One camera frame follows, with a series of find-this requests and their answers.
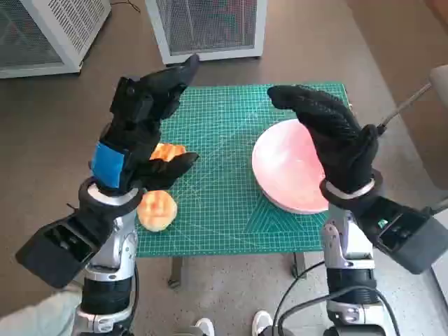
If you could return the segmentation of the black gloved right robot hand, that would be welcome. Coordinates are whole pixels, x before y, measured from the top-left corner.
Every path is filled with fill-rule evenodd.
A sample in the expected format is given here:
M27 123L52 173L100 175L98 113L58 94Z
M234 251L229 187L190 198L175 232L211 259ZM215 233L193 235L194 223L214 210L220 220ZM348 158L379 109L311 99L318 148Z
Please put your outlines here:
M361 127L337 97L303 85L275 85L267 90L276 109L292 110L309 131L325 179L352 194L372 179L378 151L375 125Z

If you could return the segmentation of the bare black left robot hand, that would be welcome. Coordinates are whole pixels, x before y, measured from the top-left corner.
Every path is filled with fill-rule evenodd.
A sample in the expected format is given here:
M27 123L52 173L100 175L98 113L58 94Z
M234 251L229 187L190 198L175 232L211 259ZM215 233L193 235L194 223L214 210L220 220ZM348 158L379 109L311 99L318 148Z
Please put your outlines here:
M161 138L161 122L180 106L180 98L200 65L194 54L182 64L140 78L118 81L110 112L90 163L101 190L125 194L133 188L167 190L198 159L187 152L172 160L153 159Z

